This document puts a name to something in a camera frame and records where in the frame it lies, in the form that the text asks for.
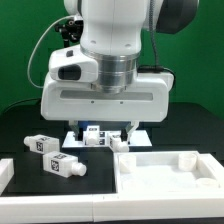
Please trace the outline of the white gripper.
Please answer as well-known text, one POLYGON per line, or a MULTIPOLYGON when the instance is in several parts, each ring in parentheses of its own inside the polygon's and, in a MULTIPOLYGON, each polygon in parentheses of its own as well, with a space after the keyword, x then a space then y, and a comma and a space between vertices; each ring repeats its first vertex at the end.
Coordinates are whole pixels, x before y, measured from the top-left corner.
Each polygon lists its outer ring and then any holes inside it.
POLYGON ((170 73, 139 73, 125 91, 108 94, 94 91, 87 83, 47 76, 41 114, 47 120, 70 121, 76 140, 83 139, 79 121, 131 121, 120 135, 122 142, 130 142, 139 122, 161 122, 167 116, 173 81, 170 73))

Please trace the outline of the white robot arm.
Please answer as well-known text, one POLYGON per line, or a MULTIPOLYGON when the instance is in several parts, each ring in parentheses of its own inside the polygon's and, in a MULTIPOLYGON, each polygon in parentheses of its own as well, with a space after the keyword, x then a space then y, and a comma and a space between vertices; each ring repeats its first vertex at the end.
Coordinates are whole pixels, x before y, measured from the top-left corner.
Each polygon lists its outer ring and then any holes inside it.
POLYGON ((47 120, 141 122, 167 116, 174 76, 137 65, 141 31, 175 34, 194 19, 199 0, 64 0, 81 21, 80 43, 51 54, 41 114, 47 120))

